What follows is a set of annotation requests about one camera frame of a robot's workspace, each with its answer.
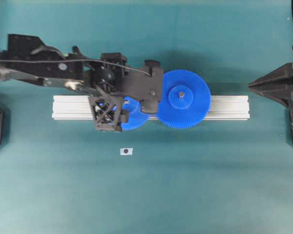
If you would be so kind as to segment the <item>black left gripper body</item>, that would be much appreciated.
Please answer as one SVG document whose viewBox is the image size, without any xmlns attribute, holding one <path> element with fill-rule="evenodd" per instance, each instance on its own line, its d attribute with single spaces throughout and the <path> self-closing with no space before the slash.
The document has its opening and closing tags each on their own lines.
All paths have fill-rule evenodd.
<svg viewBox="0 0 293 234">
<path fill-rule="evenodd" d="M 122 123 L 127 123 L 129 110 L 124 110 L 124 97 L 88 97 L 96 130 L 122 132 Z"/>
</svg>

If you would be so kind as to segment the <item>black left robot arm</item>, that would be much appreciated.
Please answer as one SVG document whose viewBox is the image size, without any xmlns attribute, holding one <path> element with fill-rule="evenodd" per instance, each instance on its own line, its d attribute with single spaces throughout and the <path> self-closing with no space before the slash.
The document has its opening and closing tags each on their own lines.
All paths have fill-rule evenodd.
<svg viewBox="0 0 293 234">
<path fill-rule="evenodd" d="M 87 95 L 99 131 L 122 131 L 130 118 L 124 108 L 126 98 L 137 101 L 143 114 L 156 114 L 163 76 L 156 60 L 145 60 L 136 69 L 127 66 L 127 58 L 119 52 L 93 59 L 74 46 L 71 53 L 63 54 L 36 36 L 10 34 L 7 49 L 0 50 L 0 81 L 14 79 Z"/>
</svg>

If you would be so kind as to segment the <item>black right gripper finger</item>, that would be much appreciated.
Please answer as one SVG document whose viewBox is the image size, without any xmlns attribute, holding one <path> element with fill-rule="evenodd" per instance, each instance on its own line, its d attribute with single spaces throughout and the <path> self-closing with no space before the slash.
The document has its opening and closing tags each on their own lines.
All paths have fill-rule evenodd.
<svg viewBox="0 0 293 234">
<path fill-rule="evenodd" d="M 251 92 L 271 99 L 287 109 L 292 107 L 293 69 L 286 63 L 248 84 Z"/>
</svg>

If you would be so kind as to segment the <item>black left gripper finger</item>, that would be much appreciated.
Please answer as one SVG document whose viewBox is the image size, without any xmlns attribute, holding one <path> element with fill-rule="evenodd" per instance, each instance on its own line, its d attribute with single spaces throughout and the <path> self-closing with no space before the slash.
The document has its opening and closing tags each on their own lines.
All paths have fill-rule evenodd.
<svg viewBox="0 0 293 234">
<path fill-rule="evenodd" d="M 153 115 L 158 113 L 158 101 L 141 101 L 141 112 Z"/>
<path fill-rule="evenodd" d="M 161 102 L 164 76 L 161 63 L 156 60 L 145 60 L 143 69 L 149 73 L 148 76 L 145 76 L 142 79 L 143 97 L 149 100 Z"/>
</svg>

